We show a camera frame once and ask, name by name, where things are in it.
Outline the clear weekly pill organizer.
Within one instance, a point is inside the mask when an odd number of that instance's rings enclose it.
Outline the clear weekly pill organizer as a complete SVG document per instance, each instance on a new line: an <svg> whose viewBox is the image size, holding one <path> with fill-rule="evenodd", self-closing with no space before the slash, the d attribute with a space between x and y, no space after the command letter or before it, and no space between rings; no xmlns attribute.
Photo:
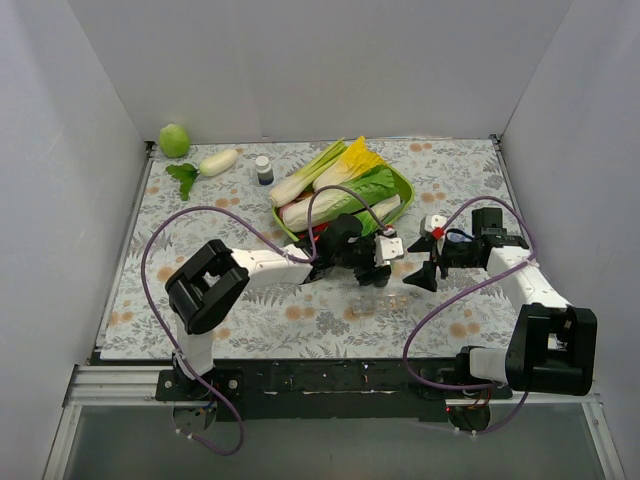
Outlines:
<svg viewBox="0 0 640 480"><path fill-rule="evenodd" d="M409 298L404 295L364 295L351 302L351 311L355 316L372 315L379 312L406 310Z"/></svg>

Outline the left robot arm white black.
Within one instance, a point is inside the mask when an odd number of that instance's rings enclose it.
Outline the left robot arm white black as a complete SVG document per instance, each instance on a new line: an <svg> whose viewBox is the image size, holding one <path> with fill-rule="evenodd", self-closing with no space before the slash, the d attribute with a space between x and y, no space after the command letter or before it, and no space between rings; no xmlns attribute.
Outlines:
<svg viewBox="0 0 640 480"><path fill-rule="evenodd" d="M361 221L342 214L311 239L273 250L231 249L220 240L201 247L165 284L169 306L179 319L174 368L178 387L193 400L205 398L213 386L210 332L247 290L273 285L303 285L350 269L361 286L384 287L391 262L404 255L392 228L364 233Z"/></svg>

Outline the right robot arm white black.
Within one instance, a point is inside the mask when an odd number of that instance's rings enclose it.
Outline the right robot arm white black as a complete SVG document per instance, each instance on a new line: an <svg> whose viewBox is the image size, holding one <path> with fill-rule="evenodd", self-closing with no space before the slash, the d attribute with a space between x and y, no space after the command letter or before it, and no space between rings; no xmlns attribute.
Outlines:
<svg viewBox="0 0 640 480"><path fill-rule="evenodd" d="M442 374L422 371L434 388L453 384L464 397L504 384L516 391L584 396L592 386L597 319L560 295L531 259L526 240L503 226L503 212L472 212L472 232L446 228L441 215L427 215L412 253L428 258L405 283L434 292L452 269L482 268L497 280L517 315L506 348L464 347Z"/></svg>

